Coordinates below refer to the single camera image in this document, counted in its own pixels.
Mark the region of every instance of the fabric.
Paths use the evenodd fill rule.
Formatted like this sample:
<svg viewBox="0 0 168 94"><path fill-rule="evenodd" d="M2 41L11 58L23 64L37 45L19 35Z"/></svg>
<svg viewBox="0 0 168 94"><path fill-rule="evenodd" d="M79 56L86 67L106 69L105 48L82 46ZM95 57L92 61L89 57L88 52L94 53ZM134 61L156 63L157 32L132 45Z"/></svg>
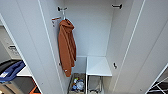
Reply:
<svg viewBox="0 0 168 94"><path fill-rule="evenodd" d="M76 60L76 45L72 34L74 26L67 19L62 20L59 25L58 43L60 59L66 76L70 77L71 67L75 66L74 60Z"/></svg>

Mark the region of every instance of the white closet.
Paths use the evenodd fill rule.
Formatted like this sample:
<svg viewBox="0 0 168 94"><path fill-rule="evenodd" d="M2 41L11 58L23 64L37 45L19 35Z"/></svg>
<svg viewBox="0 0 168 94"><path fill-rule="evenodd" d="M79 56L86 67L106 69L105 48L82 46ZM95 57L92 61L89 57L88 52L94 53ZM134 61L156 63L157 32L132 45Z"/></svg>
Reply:
<svg viewBox="0 0 168 94"><path fill-rule="evenodd" d="M95 67L98 61L107 62L107 70L110 72L100 70L106 73L101 75L104 94L145 94L164 67L167 67L167 0L11 2L12 6L6 1L0 1L3 3L0 6L0 18L6 22L22 57L44 94L66 94L70 80L65 77L59 65L59 21L55 23L53 30L51 20L63 18L62 12L57 11L58 7L68 8L65 11L66 18L75 26L73 34L77 46L77 61L72 72L88 73L87 69L98 72L99 69L96 71L90 65ZM120 4L121 9L112 7Z"/></svg>

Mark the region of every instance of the storage bin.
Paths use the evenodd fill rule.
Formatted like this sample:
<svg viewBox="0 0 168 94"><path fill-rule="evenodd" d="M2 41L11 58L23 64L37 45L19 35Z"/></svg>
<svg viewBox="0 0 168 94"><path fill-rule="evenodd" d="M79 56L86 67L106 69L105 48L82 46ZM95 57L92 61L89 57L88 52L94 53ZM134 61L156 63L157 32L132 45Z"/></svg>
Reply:
<svg viewBox="0 0 168 94"><path fill-rule="evenodd" d="M84 83L83 90L80 90L78 92L72 91L72 87L73 87L75 78L79 78L79 80L83 79L83 83ZM68 94L85 94L85 92L86 92L86 90L85 90L86 81L85 80L86 80L86 74L85 73L74 73L71 76L71 80L70 80L69 87L68 87Z"/></svg>

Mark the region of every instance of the shelf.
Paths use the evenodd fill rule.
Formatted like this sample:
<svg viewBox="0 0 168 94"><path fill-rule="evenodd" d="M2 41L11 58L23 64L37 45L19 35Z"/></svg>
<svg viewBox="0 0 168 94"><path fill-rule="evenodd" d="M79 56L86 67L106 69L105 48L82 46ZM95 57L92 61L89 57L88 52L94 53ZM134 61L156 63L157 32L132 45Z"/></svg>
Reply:
<svg viewBox="0 0 168 94"><path fill-rule="evenodd" d="M32 76L28 70L28 68L25 66L18 74L17 76Z"/></svg>
<svg viewBox="0 0 168 94"><path fill-rule="evenodd" d="M87 57L87 75L112 76L106 57Z"/></svg>

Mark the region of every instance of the coat hook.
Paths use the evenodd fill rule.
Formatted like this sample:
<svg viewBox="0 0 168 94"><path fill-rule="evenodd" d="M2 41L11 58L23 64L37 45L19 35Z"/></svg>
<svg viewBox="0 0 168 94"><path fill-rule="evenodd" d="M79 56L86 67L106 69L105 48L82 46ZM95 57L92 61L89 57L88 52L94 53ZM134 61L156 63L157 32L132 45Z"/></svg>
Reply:
<svg viewBox="0 0 168 94"><path fill-rule="evenodd" d="M114 68L115 68L115 69L117 69L117 66L116 66L116 64L115 64L115 63L113 63L113 65L114 65Z"/></svg>
<svg viewBox="0 0 168 94"><path fill-rule="evenodd" d="M119 9L121 9L122 8L122 4L121 5L119 5L119 6L114 6L114 5L112 5L113 7L119 7Z"/></svg>

